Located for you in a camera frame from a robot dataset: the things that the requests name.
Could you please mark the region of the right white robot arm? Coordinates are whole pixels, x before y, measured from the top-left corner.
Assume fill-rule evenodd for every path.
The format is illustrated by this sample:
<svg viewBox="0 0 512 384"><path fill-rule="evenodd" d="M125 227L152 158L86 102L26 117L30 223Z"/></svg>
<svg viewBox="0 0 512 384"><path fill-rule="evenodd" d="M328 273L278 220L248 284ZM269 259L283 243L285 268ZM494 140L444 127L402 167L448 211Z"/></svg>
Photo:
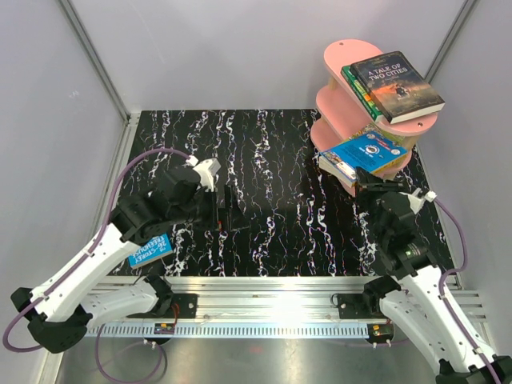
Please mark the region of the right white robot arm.
<svg viewBox="0 0 512 384"><path fill-rule="evenodd" d="M359 167L355 198L386 275L365 284L362 308L384 316L414 344L437 383L509 383L511 358L498 355L474 328L446 284L457 269L442 270L415 219L437 195L410 190Z"/></svg>

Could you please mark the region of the lime 65-storey treehouse book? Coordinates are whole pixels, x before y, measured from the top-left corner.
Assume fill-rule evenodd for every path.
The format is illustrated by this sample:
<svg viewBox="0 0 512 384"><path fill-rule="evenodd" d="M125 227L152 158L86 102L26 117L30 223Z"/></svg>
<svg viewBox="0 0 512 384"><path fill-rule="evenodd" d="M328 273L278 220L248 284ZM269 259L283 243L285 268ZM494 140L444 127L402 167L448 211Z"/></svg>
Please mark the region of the lime 65-storey treehouse book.
<svg viewBox="0 0 512 384"><path fill-rule="evenodd" d="M380 134L381 136L391 140L394 144L396 144L398 146L403 146L403 144L404 144L404 141L405 141L404 136L399 136L399 135L387 132L374 123L367 124L366 126L361 128L359 131L357 131L356 133L349 136L349 139L354 139L356 137L359 137L359 136L369 133L371 131L374 131L374 132Z"/></svg>

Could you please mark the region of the green 104-storey treehouse book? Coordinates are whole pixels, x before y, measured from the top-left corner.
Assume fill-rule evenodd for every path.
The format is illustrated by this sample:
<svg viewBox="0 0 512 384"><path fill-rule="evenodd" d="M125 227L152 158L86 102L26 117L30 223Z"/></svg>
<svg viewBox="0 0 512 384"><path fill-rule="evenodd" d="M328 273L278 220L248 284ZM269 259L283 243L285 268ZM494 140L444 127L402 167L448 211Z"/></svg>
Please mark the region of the green 104-storey treehouse book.
<svg viewBox="0 0 512 384"><path fill-rule="evenodd" d="M357 96L360 103L366 109L368 114L372 117L375 122L381 121L384 119L381 111L377 108L369 94L363 88L359 80L351 73L349 66L344 66L341 69L341 74L347 84L350 86L354 94Z"/></svg>

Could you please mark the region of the blue 26-storey treehouse book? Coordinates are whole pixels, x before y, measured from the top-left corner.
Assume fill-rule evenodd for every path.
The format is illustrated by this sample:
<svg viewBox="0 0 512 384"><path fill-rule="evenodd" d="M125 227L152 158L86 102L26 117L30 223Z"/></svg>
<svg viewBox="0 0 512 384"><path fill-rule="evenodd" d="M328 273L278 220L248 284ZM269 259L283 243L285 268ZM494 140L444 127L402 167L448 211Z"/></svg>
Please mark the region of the blue 26-storey treehouse book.
<svg viewBox="0 0 512 384"><path fill-rule="evenodd" d="M164 258L173 251L170 239L167 234L162 234L148 241L135 253L128 257L132 269L137 269L161 258Z"/></svg>

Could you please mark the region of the dark Tale of Two Cities book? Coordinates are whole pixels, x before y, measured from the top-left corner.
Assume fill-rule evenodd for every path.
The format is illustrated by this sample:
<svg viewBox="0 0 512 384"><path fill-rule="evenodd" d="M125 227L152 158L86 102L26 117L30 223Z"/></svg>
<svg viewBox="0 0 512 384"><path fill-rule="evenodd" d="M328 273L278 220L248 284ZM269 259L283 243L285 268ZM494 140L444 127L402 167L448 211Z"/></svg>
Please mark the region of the dark Tale of Two Cities book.
<svg viewBox="0 0 512 384"><path fill-rule="evenodd" d="M350 72L390 124L437 113L445 105L400 51L354 62Z"/></svg>

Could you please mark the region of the blue paperback book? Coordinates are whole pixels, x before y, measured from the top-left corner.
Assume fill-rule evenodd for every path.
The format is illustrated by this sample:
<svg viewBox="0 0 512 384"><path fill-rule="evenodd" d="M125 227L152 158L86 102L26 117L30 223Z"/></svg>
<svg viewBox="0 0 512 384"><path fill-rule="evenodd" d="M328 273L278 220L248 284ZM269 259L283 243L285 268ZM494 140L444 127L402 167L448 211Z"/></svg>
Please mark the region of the blue paperback book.
<svg viewBox="0 0 512 384"><path fill-rule="evenodd" d="M335 176L342 184L354 186L357 168L376 174L402 161L407 149L381 135L378 130L364 129L344 142L319 155L322 170Z"/></svg>

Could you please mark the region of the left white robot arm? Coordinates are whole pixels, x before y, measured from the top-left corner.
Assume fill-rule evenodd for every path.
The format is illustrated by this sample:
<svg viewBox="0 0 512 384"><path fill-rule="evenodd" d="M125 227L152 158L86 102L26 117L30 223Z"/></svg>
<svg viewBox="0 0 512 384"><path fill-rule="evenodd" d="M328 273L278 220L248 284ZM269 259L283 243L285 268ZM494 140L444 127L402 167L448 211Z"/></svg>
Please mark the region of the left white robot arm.
<svg viewBox="0 0 512 384"><path fill-rule="evenodd" d="M121 260L174 225L191 224L203 231L249 227L230 186L224 187L225 204L218 204L217 172L213 159L167 171L147 189L119 199L90 243L52 278L32 289L16 289L10 299L28 321L37 346L58 354L105 323L168 315L174 292L167 280L155 274L107 294L90 296L90 292Z"/></svg>

